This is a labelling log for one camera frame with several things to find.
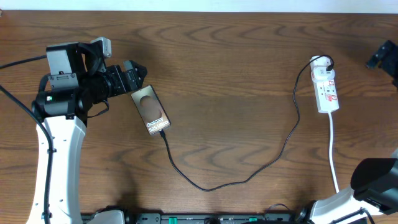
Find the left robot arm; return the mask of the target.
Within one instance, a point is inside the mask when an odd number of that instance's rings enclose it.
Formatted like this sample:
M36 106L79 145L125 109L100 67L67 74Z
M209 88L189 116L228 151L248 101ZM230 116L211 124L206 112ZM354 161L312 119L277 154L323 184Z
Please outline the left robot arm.
M147 75L143 65L127 60L106 66L109 39L49 45L50 73L32 102L37 119L39 160L28 223L82 223L79 204L80 155L93 105L138 90Z

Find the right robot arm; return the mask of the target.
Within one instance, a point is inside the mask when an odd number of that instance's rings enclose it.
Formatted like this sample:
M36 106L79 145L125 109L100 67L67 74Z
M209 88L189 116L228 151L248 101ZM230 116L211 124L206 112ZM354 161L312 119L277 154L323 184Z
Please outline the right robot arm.
M313 56L308 66L315 91L317 110L331 116L339 109L334 61L330 56ZM397 153L388 158L367 158L355 168L349 187L338 186L333 162L333 148L328 159L336 193L303 207L295 223L373 222L373 217L397 212Z

